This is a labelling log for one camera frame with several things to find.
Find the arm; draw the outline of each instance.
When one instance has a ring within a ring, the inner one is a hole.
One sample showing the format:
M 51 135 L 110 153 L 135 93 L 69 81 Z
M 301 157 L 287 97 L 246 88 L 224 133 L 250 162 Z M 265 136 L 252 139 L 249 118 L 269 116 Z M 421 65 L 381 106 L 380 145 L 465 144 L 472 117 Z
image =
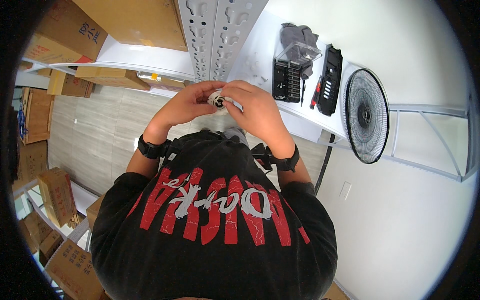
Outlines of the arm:
M 226 84 L 221 95 L 231 97 L 242 105 L 243 111 L 233 103 L 223 102 L 238 125 L 264 141 L 273 156 L 279 159 L 293 156 L 295 142 L 283 124 L 275 100 L 268 92 L 238 80 Z M 278 171 L 278 184 L 281 188 L 292 181 L 312 182 L 301 157 L 295 166 L 295 173 Z
M 154 145 L 163 144 L 173 126 L 216 112 L 216 108 L 207 104 L 207 100 L 216 89 L 224 85 L 225 82 L 221 81 L 203 81 L 185 87 L 150 120 L 143 133 L 144 141 Z M 137 149 L 128 163 L 126 172 L 138 173 L 151 179 L 158 172 L 159 162 L 160 159 L 146 158 Z

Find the person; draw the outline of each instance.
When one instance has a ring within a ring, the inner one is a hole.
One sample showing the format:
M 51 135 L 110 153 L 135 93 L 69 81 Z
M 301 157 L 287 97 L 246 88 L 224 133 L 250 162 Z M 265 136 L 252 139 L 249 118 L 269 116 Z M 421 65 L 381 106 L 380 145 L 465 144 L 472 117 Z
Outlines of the person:
M 242 129 L 275 159 L 293 160 L 298 150 L 272 96 L 244 81 L 185 87 L 152 118 L 143 145 L 160 147 L 172 126 L 214 113 L 206 101 L 217 89 L 242 106 L 223 102 Z M 108 295 L 318 299 L 327 292 L 337 266 L 335 231 L 301 157 L 294 172 L 278 171 L 278 191 L 240 137 L 187 134 L 160 171 L 158 154 L 146 157 L 139 142 L 93 227 L 93 266 Z

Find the black t-shirt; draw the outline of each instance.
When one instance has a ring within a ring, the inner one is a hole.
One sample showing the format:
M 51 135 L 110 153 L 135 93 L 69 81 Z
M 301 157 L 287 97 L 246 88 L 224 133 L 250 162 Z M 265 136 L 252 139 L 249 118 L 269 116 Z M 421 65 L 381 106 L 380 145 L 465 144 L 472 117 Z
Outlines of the black t-shirt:
M 118 177 L 92 234 L 114 299 L 318 299 L 336 270 L 335 231 L 313 185 L 282 192 L 250 149 L 216 134 L 182 138 L 149 180 Z

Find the fan grille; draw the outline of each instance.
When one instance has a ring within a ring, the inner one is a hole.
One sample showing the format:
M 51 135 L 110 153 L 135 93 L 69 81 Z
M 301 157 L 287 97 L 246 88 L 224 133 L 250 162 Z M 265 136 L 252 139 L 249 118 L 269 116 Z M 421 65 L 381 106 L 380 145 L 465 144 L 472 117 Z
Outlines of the fan grille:
M 353 153 L 366 164 L 378 161 L 385 149 L 390 124 L 385 90 L 372 71 L 359 69 L 349 77 L 344 112 Z

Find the black wrist strap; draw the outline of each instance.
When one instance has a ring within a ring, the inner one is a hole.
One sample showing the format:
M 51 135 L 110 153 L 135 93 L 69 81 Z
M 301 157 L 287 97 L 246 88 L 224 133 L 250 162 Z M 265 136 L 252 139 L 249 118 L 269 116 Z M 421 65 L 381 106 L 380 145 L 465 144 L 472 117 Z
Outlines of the black wrist strap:
M 144 135 L 140 135 L 138 139 L 138 150 L 143 156 L 149 159 L 157 159 L 164 157 L 170 147 L 171 140 L 167 139 L 163 144 L 154 145 L 152 143 L 146 143 L 144 141 Z
M 253 158 L 255 158 L 255 160 L 258 161 L 260 165 L 267 171 L 271 171 L 272 165 L 276 165 L 277 170 L 292 171 L 294 173 L 295 166 L 300 158 L 297 145 L 295 145 L 295 152 L 291 158 L 278 159 L 274 157 L 272 151 L 270 151 L 270 148 L 265 148 L 263 143 L 260 143 L 252 148 L 252 155 Z

